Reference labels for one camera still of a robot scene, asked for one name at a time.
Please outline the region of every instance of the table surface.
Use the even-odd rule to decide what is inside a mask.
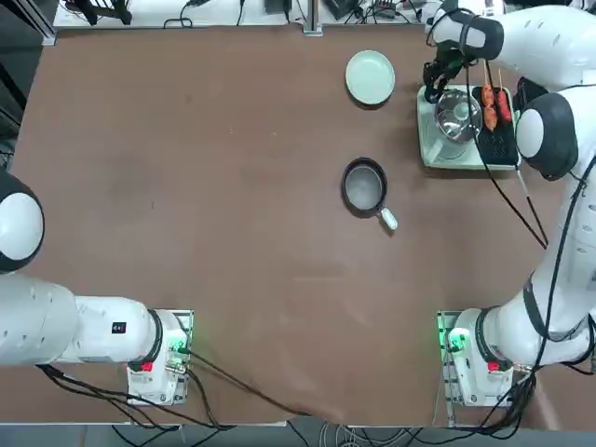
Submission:
[[[374,111],[343,82],[367,48],[397,75]],[[61,34],[44,49],[13,168],[47,221],[26,273],[77,294],[194,309],[195,350],[293,407],[333,422],[429,425],[437,311],[505,303],[541,256],[482,174],[422,165],[415,92],[432,58],[423,30],[407,26],[322,38],[292,27]],[[342,204],[357,156],[386,170],[393,237]],[[534,172],[526,181],[551,228],[562,184]],[[523,208],[515,176],[500,182]],[[69,371],[126,387],[121,366]],[[288,416],[197,371],[222,422]],[[12,396],[5,422],[123,420],[34,367],[5,368],[0,384]],[[590,384],[547,368],[524,423],[593,429]],[[180,410],[205,417],[195,389]]]

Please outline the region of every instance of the equipment on shelf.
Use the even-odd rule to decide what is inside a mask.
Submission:
[[[264,12],[267,14],[285,14],[291,11],[291,0],[264,0]]]
[[[129,0],[110,0],[112,7],[107,3],[91,3],[91,0],[66,0],[64,7],[74,14],[83,14],[90,25],[97,25],[99,17],[120,19],[123,24],[130,25],[132,15],[128,10]]]
[[[372,13],[376,17],[384,17],[386,19],[395,19],[397,4],[393,0],[374,0]]]
[[[359,0],[323,0],[336,20],[340,20],[358,7]]]

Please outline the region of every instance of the black cable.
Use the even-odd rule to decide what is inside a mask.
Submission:
[[[408,430],[407,428],[405,428],[406,433],[408,433],[410,435],[410,439],[408,440],[408,442],[405,443],[405,445],[403,447],[410,447],[410,445],[413,443],[413,440],[416,439],[416,436],[418,436],[420,434],[420,432],[423,430],[422,427],[418,428],[418,431],[416,431],[415,435],[412,435],[412,433],[410,433],[410,430]]]
[[[240,21],[242,20],[242,12],[244,12],[244,2],[245,0],[240,0],[240,12],[238,13],[238,20],[236,20],[236,26],[240,26]]]
[[[300,433],[296,429],[296,427],[294,426],[294,424],[291,421],[288,421],[288,426],[290,426],[291,431],[293,431],[294,433],[296,433],[296,436],[302,440],[302,442],[304,443],[304,445],[306,447],[310,447],[310,445],[308,444],[308,441],[306,440],[306,438],[304,436],[302,436],[302,433]]]
[[[577,200],[579,199],[579,196],[581,195],[584,184],[586,183],[586,180],[587,180],[590,172],[592,171],[592,168],[594,167],[594,163],[596,163],[596,156],[593,157],[592,160],[589,162],[588,166],[586,167],[586,170],[584,171],[584,173],[581,176],[580,182],[577,183],[577,188],[574,191],[573,195],[571,196],[571,202],[569,204],[569,209],[567,210],[567,215],[565,216],[565,222],[563,224],[562,232],[561,232],[561,241],[559,242],[559,248],[557,249],[557,255],[555,257],[555,264],[553,266],[553,271],[552,271],[552,280],[550,281],[549,300],[548,300],[548,305],[547,305],[547,316],[546,316],[546,320],[545,320],[545,328],[546,328],[547,333],[549,332],[550,315],[551,315],[551,311],[552,311],[552,302],[553,302],[555,288],[557,286],[557,279],[559,276],[559,268],[561,267],[562,253],[565,248],[565,241],[567,239],[567,233],[569,232],[569,225],[571,224],[571,219],[573,217],[573,213],[574,213],[574,209],[576,207]],[[546,349],[546,347],[547,347],[547,337],[542,337],[542,343],[540,344],[540,350],[538,351],[538,356],[536,357],[536,362],[535,362],[534,368],[532,368],[533,372],[538,371],[538,369],[540,368],[540,360],[542,359],[542,356],[544,354],[544,350]]]
[[[270,397],[266,396],[264,393],[262,393],[261,391],[256,389],[254,386],[250,386],[246,382],[243,382],[240,379],[237,379],[235,376],[233,376],[229,372],[226,372],[219,366],[217,366],[217,365],[213,364],[212,362],[210,362],[209,360],[199,356],[197,353],[191,351],[190,349],[183,347],[183,348],[178,349],[178,352],[180,352],[182,354],[190,355],[190,356],[194,357],[195,359],[205,363],[206,365],[210,366],[213,370],[215,370],[217,373],[219,373],[219,374],[223,375],[224,377],[226,377],[227,379],[229,379],[235,385],[243,388],[246,391],[249,391],[250,393],[254,394],[255,396],[258,396],[259,398],[261,398],[262,400],[269,402],[270,404],[278,407],[279,409],[283,410],[284,412],[292,413],[297,416],[309,416],[310,415],[309,413],[294,410],[293,408],[290,408],[287,405],[284,405],[283,403],[278,402],[277,400],[271,399]]]
[[[192,28],[194,25],[193,21],[190,20],[188,17],[183,17],[184,11],[191,5],[193,5],[193,0],[190,0],[184,4],[183,8],[180,10],[180,16],[178,17],[178,19],[167,19],[166,21],[164,21],[164,30],[168,28],[168,25],[170,23],[176,22],[180,23],[180,26],[182,28]]]
[[[74,14],[76,15],[80,20],[85,21],[87,23],[89,23],[89,20],[87,20],[87,18],[83,15],[83,13],[79,13],[76,11],[71,11],[68,7],[65,7],[61,2],[58,2],[58,6],[61,7],[62,9],[64,9],[66,12],[68,12],[69,14]],[[101,19],[103,19],[104,16],[100,16],[97,18],[97,23],[100,22]]]
[[[90,397],[90,398],[94,398],[94,399],[98,399],[98,400],[105,400],[108,403],[110,403],[112,406],[114,406],[117,410],[119,410],[122,414],[124,414],[126,417],[128,417],[133,423],[135,423],[136,425],[138,425],[139,427],[143,427],[143,428],[157,428],[160,429],[162,431],[171,431],[171,427],[162,427],[161,425],[157,424],[153,419],[151,419],[151,417],[149,415],[147,415],[143,410],[139,409],[138,407],[135,407],[134,405],[122,401],[122,400],[118,400],[116,398],[108,398],[106,396],[101,395],[98,392],[92,392],[92,393],[88,393],[85,391],[81,391],[80,389],[76,389],[76,388],[71,388],[69,386],[66,386],[65,384],[62,384],[60,382],[58,382],[58,379],[52,375],[49,375],[49,373],[47,371],[45,371],[44,369],[42,369],[42,371],[44,371],[44,373],[46,374],[47,378],[49,378],[50,381],[52,381],[54,383],[54,385],[58,386],[59,388],[64,389],[65,391],[69,391],[73,394],[78,394],[81,396],[86,396],[86,397]],[[123,408],[121,408],[119,405],[124,405],[126,407],[131,408],[132,410],[135,410],[137,412],[139,412],[140,414],[142,414],[142,416],[149,422],[149,424],[151,424],[151,426],[146,426],[145,424],[143,424],[142,422],[140,422],[138,419],[136,419],[132,414],[130,414],[129,412],[127,412],[126,410],[124,410]]]
[[[112,430],[115,432],[116,435],[118,435],[118,438],[120,438],[121,440],[123,440],[126,444],[128,444],[130,447],[143,447],[145,445],[147,445],[149,442],[153,442],[154,440],[156,440],[157,438],[159,438],[160,436],[165,435],[166,433],[168,433],[167,431],[160,431],[159,433],[155,434],[154,436],[152,436],[151,438],[149,438],[148,440],[142,442],[141,444],[135,444],[134,442],[132,442],[131,440],[127,439],[122,433],[120,433],[115,426],[111,426]]]
[[[219,435],[220,433],[221,433],[221,431],[215,431],[215,432],[211,433],[210,435],[208,435],[208,437],[205,438],[204,440],[200,440],[199,442],[195,442],[194,444],[191,444],[189,447],[198,447],[199,445],[204,444],[205,442],[207,442],[211,438]]]
[[[306,15],[304,10],[302,9],[302,5],[300,4],[300,0],[296,0],[296,4],[298,5],[298,9],[300,9],[300,14],[302,15],[302,18],[305,22],[307,22],[308,20],[306,19]]]
[[[536,212],[536,208],[534,208],[534,202],[532,201],[532,199],[530,198],[530,196],[526,196],[525,199],[528,202],[528,206],[530,207],[530,211],[532,212],[532,215],[534,216],[534,220],[536,221],[536,224],[538,225],[538,230],[540,230],[540,235],[542,236],[542,239],[544,240],[544,243],[546,245],[548,245],[549,244],[549,237],[547,236],[547,233],[544,231],[544,226],[542,226],[542,221],[538,217],[538,213]]]
[[[118,430],[116,430],[116,428],[114,426],[111,426],[111,427],[112,427],[112,430],[115,432],[115,434],[118,435],[118,438],[120,438],[121,440],[123,440],[130,447],[141,447],[140,444],[135,444],[131,440],[128,440],[127,438],[125,438],[125,436],[122,433],[120,433]]]
[[[367,19],[370,16],[372,16],[372,18],[374,19],[374,23],[377,24],[376,15],[379,12],[387,11],[389,9],[393,10],[393,8],[391,8],[391,7],[381,7],[379,9],[376,9],[375,7],[368,7],[367,8],[367,11],[366,11],[366,14],[364,14],[364,17],[362,18],[362,20],[360,21],[360,23],[367,23]],[[413,23],[406,16],[404,16],[403,14],[401,14],[399,11],[395,11],[395,14],[396,14],[396,17],[399,16],[399,17],[403,18],[404,20],[406,20],[406,23],[407,24],[413,25]]]
[[[484,63],[486,66],[486,74],[488,75],[488,82],[491,86],[492,91],[494,91],[494,81],[493,81],[493,72],[491,71],[491,64],[488,61],[485,61]],[[499,118],[503,119],[503,112],[501,111],[501,105],[500,105],[499,101],[495,102],[495,106],[496,106],[496,111],[499,113]],[[520,168],[517,166],[517,164],[515,166],[515,170],[516,171],[520,170]],[[540,217],[538,217],[538,213],[536,212],[536,208],[534,207],[534,202],[532,201],[532,198],[530,197],[530,195],[527,193],[527,190],[524,191],[524,193],[525,193],[525,199],[528,202],[528,206],[530,207],[530,212],[532,212],[532,215],[534,216],[534,219],[538,225],[538,230],[540,231],[542,240],[544,241],[545,246],[547,246],[549,244],[549,238],[547,237],[547,233],[544,231],[544,226],[542,226],[542,221],[540,220]]]
[[[199,380],[198,376],[191,370],[188,370],[186,373],[190,376],[190,378],[193,380],[193,382],[195,382],[196,386],[198,387],[198,391],[201,394],[201,399],[203,400],[203,407],[205,407],[205,413],[207,414],[207,417],[209,418],[213,426],[218,430],[222,431],[234,428],[235,426],[222,426],[219,422],[217,422],[217,419],[215,419],[215,416],[213,416],[211,406],[209,405],[209,401],[207,399],[207,392],[205,391],[203,383]]]
[[[102,395],[106,395],[107,394],[107,395],[110,395],[110,396],[118,396],[118,397],[122,397],[122,398],[125,398],[125,399],[138,400],[140,402],[146,403],[146,404],[148,404],[148,405],[150,405],[150,406],[158,409],[160,412],[168,413],[168,414],[172,414],[174,416],[181,417],[182,419],[185,419],[186,421],[192,422],[193,424],[197,424],[197,425],[200,425],[202,427],[214,428],[214,426],[212,426],[210,424],[205,424],[204,422],[201,422],[201,421],[195,419],[194,417],[190,417],[190,416],[188,416],[186,414],[178,413],[178,412],[176,412],[176,411],[174,411],[174,410],[172,410],[172,409],[170,409],[168,407],[165,407],[163,405],[158,405],[158,404],[156,404],[156,403],[154,403],[154,402],[152,402],[152,401],[150,401],[148,399],[142,398],[140,396],[133,396],[133,395],[131,395],[129,393],[125,393],[125,392],[122,392],[122,391],[112,391],[112,390],[109,390],[109,389],[100,388],[98,386],[93,386],[93,385],[90,385],[90,384],[88,384],[86,382],[83,382],[83,381],[80,381],[80,380],[75,380],[75,379],[72,379],[70,377],[67,377],[62,371],[57,370],[54,367],[51,367],[51,368],[55,371],[54,373],[56,375],[54,375],[53,377],[49,376],[50,378],[60,379],[60,380],[62,380],[64,382],[67,382],[69,384],[76,385],[76,386],[81,386],[81,387],[83,387],[83,388],[85,388],[87,390],[92,391],[93,393],[99,393],[99,394],[102,394]],[[85,393],[84,391],[73,390],[73,389],[68,389],[68,390],[71,391],[71,392],[74,392],[75,394],[82,394],[84,396],[88,396],[88,397],[92,397],[92,398],[93,397],[96,397],[94,395],[89,395],[89,393]],[[98,399],[101,399],[101,400],[114,400],[113,398],[109,398],[107,396],[102,396],[102,397],[103,397],[103,399],[101,399],[101,398],[98,398]],[[136,407],[136,406],[134,406],[134,405],[132,405],[132,404],[130,404],[128,402],[120,401],[120,400],[118,402],[121,403],[121,404],[123,404],[123,405],[132,406],[136,411],[138,411],[138,412],[141,413],[141,410],[139,410],[138,407]]]
[[[412,0],[408,0],[408,3],[410,3],[410,6],[412,7],[413,13],[416,15],[416,19],[418,20],[418,22],[422,23],[422,9],[416,9],[416,7],[412,3]]]
[[[346,24],[347,24],[347,23],[350,21],[350,19],[352,18],[352,16],[353,16],[355,13],[356,13],[356,9],[354,8],[354,9],[352,9],[352,12],[350,12],[350,15],[349,15],[349,16],[347,16],[347,19],[345,19],[344,25],[346,25]]]
[[[374,444],[373,444],[373,442],[371,441],[371,439],[369,438],[369,435],[368,435],[368,433],[366,432],[366,430],[365,430],[364,428],[361,428],[360,430],[362,431],[362,434],[364,435],[364,438],[365,438],[365,439],[366,439],[366,441],[369,443],[369,445],[370,445],[371,447],[374,447]]]
[[[563,364],[563,365],[566,366],[567,368],[570,368],[570,369],[574,370],[576,373],[580,373],[580,374],[583,374],[583,375],[594,375],[594,372],[580,370],[579,368],[577,368],[574,365],[566,365],[566,364]]]
[[[469,66],[465,63],[464,64],[464,68],[466,69],[467,107],[471,111],[472,110],[472,101],[471,101],[471,93],[470,93],[470,86],[469,86]],[[476,143],[476,147],[479,148],[479,154],[481,154],[481,152],[480,152],[480,143],[478,141],[478,136],[476,135],[476,129],[475,129],[474,123],[472,121],[472,113],[469,114],[469,125],[472,127],[472,136],[474,137],[474,143]],[[507,196],[507,194],[505,194],[505,192],[503,191],[503,189],[501,189],[501,186],[499,185],[499,183],[494,178],[491,170],[486,165],[486,162],[484,161],[484,158],[482,156],[481,156],[481,162],[482,162],[482,165],[484,166],[484,170],[486,171],[486,174],[488,175],[488,178],[493,183],[493,186],[496,189],[496,191],[503,198],[503,200],[505,200],[505,202],[509,205],[509,207],[515,213],[515,215],[518,216],[518,218],[523,223],[523,225],[527,228],[527,230],[530,232],[530,234],[532,234],[532,236],[534,236],[534,238],[536,239],[536,241],[538,242],[538,244],[540,244],[540,246],[543,249],[546,249],[547,248],[547,245],[540,238],[540,236],[536,233],[536,231],[534,230],[534,228],[532,228],[532,226],[528,223],[528,221],[526,221],[525,217],[522,216],[522,214],[518,211],[518,209],[515,207],[515,205],[513,205],[513,203],[511,202],[511,200]]]
[[[403,428],[400,428],[397,433],[391,435],[386,440],[373,440],[368,435],[366,430],[364,430],[364,428],[361,428],[360,430],[362,431],[362,434],[364,435],[364,438],[366,439],[366,441],[369,442],[369,444],[371,444],[372,447],[384,447],[386,444],[392,444],[393,442],[395,442],[397,440],[396,437],[402,432]]]
[[[426,40],[427,47],[435,47],[436,46],[436,45],[430,44],[430,38],[432,37],[432,35],[435,31],[435,28],[437,28],[437,25],[439,23],[441,23],[443,20],[447,19],[448,17],[451,17],[456,12],[467,12],[472,15],[474,14],[470,9],[467,9],[466,7],[456,7],[454,9],[450,9],[449,11],[445,12],[445,14],[440,16],[437,20],[433,21],[433,24],[430,27],[430,30],[428,30],[427,40]]]

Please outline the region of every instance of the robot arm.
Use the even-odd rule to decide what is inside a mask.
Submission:
[[[147,309],[122,297],[76,296],[13,273],[39,252],[44,223],[31,189],[0,171],[0,365],[127,363],[129,394],[158,404],[182,401],[185,368],[172,347],[189,347],[191,312]]]
[[[596,18],[555,6],[475,17],[493,13],[494,7],[487,10],[472,0],[444,2],[432,35],[438,54],[457,50],[494,61],[550,91],[521,113],[516,141],[531,167],[549,181],[565,178],[567,185],[560,223],[525,286],[503,306],[462,312],[452,330],[463,342],[452,348],[464,403],[480,406],[495,405],[510,388],[513,363],[535,364],[544,336],[549,340],[541,364],[581,358],[590,347],[587,315],[596,305],[596,173],[591,173],[574,207],[545,327],[563,223],[596,155],[591,124],[596,114],[590,106],[596,101]]]

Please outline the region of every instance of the white shelf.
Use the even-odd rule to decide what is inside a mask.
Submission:
[[[308,17],[307,0],[299,0],[300,5]],[[298,0],[292,0],[290,21],[302,23],[303,17],[298,7]],[[97,25],[91,26],[82,14],[74,14],[64,7],[64,1],[60,0],[54,27],[57,29],[89,28],[89,29],[134,29],[134,28],[163,28],[167,19],[178,19],[180,10],[186,0],[130,0],[129,11],[132,14],[130,25],[122,24],[119,19],[100,17]],[[194,27],[206,27],[214,25],[235,26],[240,12],[239,0],[210,0],[200,7],[188,7],[184,11],[184,17],[193,21]],[[264,0],[247,0],[244,4],[242,20],[240,25],[286,25],[286,17],[283,13],[266,14],[264,11]],[[168,28],[180,27],[180,23],[172,22]]]
[[[364,11],[373,3],[373,0],[363,0],[360,4],[360,7]],[[428,18],[434,17],[435,12],[439,9],[440,2],[439,1],[430,1],[424,3],[422,6],[422,22],[419,22],[416,18],[416,13],[412,10],[411,7],[398,7],[397,11],[403,14],[412,24],[420,24],[424,25]],[[350,19],[349,23],[344,23],[349,14],[346,14],[340,20],[336,20],[327,6],[323,3],[322,0],[318,0],[318,23],[321,25],[355,25],[357,20],[355,17]],[[391,24],[391,25],[403,25],[408,24],[408,22],[401,16],[396,15],[394,20],[391,19],[384,19],[382,17],[377,16],[376,21],[378,24]],[[368,24],[375,24],[374,19],[370,16],[367,19]]]

